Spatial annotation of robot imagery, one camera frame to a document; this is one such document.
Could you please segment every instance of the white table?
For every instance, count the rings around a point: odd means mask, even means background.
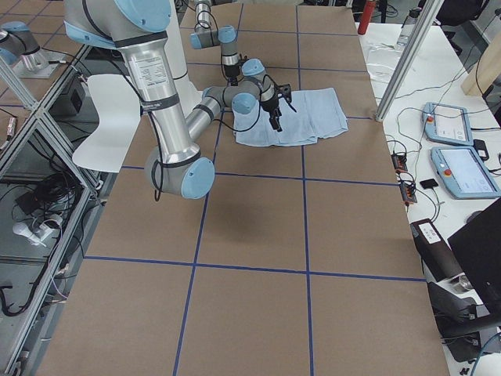
[[[391,64],[391,52],[387,55],[383,53],[377,56],[371,52],[368,53],[369,48],[374,45],[394,45],[400,33],[400,25],[397,24],[382,24],[371,23],[365,35],[360,36],[360,42],[364,52],[364,57],[368,63],[382,63]],[[465,49],[463,53],[468,54],[469,51]],[[432,27],[425,39],[421,49],[413,62],[413,65],[405,78],[404,84],[398,92],[398,96],[411,93],[416,89],[427,87],[436,87],[451,81],[457,74],[463,73],[463,65],[453,52],[452,47],[447,41],[439,27]],[[497,127],[496,120],[488,110],[485,102],[480,97],[465,96],[461,90],[461,83],[467,76],[466,73],[460,75],[459,79],[447,84],[439,89],[428,89],[422,92],[416,92],[411,96],[404,96],[393,102],[387,117],[384,119],[384,130],[387,135],[394,136],[395,139],[401,141],[407,146],[409,151],[418,150],[419,145],[406,137],[398,134],[397,116],[407,107],[415,107],[423,109],[426,102],[440,102],[444,104],[452,104],[456,106],[466,107],[468,112],[475,112],[485,110],[477,114],[469,114],[470,124],[472,128],[494,128]],[[378,78],[371,79],[374,90],[374,95],[381,98],[387,84],[377,81]],[[399,117],[402,133],[413,137],[414,139],[421,139],[423,133],[423,126],[421,121],[422,114],[418,110],[405,110]],[[483,139],[488,148],[490,158],[486,161],[488,168],[498,168],[499,162],[497,154],[501,152],[501,131],[491,132],[474,132],[475,139]],[[450,235],[455,233],[462,227],[467,217],[477,211],[487,208],[494,200],[455,200],[444,188],[440,179],[434,172],[434,166],[431,163],[430,148],[440,144],[432,143],[424,136],[421,139],[422,150],[420,153],[408,154],[407,166],[409,171],[414,175],[416,181],[434,178],[440,186],[435,188],[441,205],[440,216],[435,221],[435,226],[441,235],[447,239]],[[393,150],[392,143],[389,144],[390,150]],[[396,146],[397,151],[402,151],[401,146]],[[495,181],[501,185],[501,177],[496,177]],[[432,199],[435,199],[433,193],[429,190],[427,193]],[[408,219],[409,223],[415,222],[419,219],[431,218],[434,213],[432,203],[424,197],[421,193],[416,193],[417,204],[409,207]],[[440,283],[441,286],[451,291],[447,283]],[[475,293],[466,293],[460,295],[461,298],[467,296],[474,297],[478,302],[480,299]],[[457,363],[444,346],[445,356],[449,365],[451,375],[458,375],[463,367],[470,368],[471,364]],[[482,357],[475,376],[497,376],[501,373],[501,355],[492,354]]]

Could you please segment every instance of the brown cardboard surface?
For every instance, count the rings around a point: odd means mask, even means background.
[[[310,267],[423,278],[396,186],[307,182]]]
[[[86,260],[37,375],[170,374],[190,273]]]
[[[315,375],[444,376],[423,282],[312,276]]]
[[[302,197],[296,180],[217,176],[199,262],[304,270]]]
[[[301,68],[366,71],[358,35],[300,34]]]
[[[373,118],[377,105],[369,74],[301,70],[301,89],[334,88],[346,116]]]
[[[298,6],[300,33],[356,35],[351,9],[344,7]]]
[[[301,177],[301,148],[240,145],[235,142],[232,131],[223,128],[219,138],[216,168],[218,172]]]
[[[305,146],[308,178],[396,183],[395,170],[383,125],[372,120],[349,119],[348,132]]]
[[[265,67],[297,68],[297,35],[239,31],[242,54],[258,57]]]
[[[144,171],[123,169],[88,255],[191,262],[203,206],[166,193],[156,202]]]
[[[346,115],[372,117],[369,76],[356,37],[346,36],[356,32],[350,12],[299,7],[277,20],[270,9],[213,7],[219,26],[254,27],[239,32],[239,52],[260,58],[280,84],[334,87]],[[342,34],[300,36],[301,62],[328,71],[299,70],[296,12],[301,33]],[[193,25],[188,11],[183,26]],[[224,85],[219,48],[194,51],[191,30],[181,32],[197,88]],[[329,70],[354,67],[361,72]],[[126,164],[142,166],[154,145],[141,124]],[[142,170],[119,173],[87,255],[140,263],[85,261],[38,374],[171,374],[179,335],[179,376],[446,374],[426,284],[408,281],[422,273],[379,124],[350,119],[348,133],[304,148],[236,145],[216,125],[200,145],[209,156],[215,146],[218,172],[206,200],[163,194],[156,203]],[[353,150],[361,160],[347,159]],[[186,265],[163,265],[176,262]]]
[[[309,374],[305,276],[197,269],[178,374]]]
[[[240,30],[295,33],[296,9],[293,6],[273,4],[262,4],[259,7],[244,5]]]
[[[214,18],[218,21],[218,26],[222,27],[225,25],[232,25],[235,28],[238,25],[238,20],[240,18],[240,12],[242,9],[241,4],[223,4],[218,6],[211,7],[211,13]],[[191,9],[187,9],[184,17],[182,18],[181,28],[191,29],[190,32],[193,32],[193,27],[196,24],[196,16],[195,12]]]

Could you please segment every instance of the folded towel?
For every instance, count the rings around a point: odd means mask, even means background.
[[[316,143],[318,138],[326,139],[348,130],[348,120],[337,100],[334,89],[301,90],[292,92],[293,112],[284,99],[280,102],[280,125],[282,131],[274,131],[269,123],[269,115],[259,106],[254,106],[249,114],[235,112],[234,128],[247,129],[235,132],[236,141],[248,146],[297,146]]]

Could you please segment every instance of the black office chair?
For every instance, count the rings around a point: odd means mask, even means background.
[[[437,20],[442,26],[459,26],[467,21],[478,19],[490,0],[445,0],[438,11]],[[419,7],[423,8],[426,0],[419,2]],[[457,56],[461,55],[463,49],[452,41],[453,31],[445,31],[445,36],[456,51]]]

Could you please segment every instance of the white label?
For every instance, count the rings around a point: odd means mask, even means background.
[[[434,112],[437,136],[459,141],[466,140],[463,112],[459,108],[436,106]]]
[[[420,225],[420,230],[429,244],[438,243],[440,241],[439,235],[435,232],[430,223],[423,223]]]
[[[132,61],[135,81],[141,90],[151,89],[168,82],[167,71],[161,56]]]

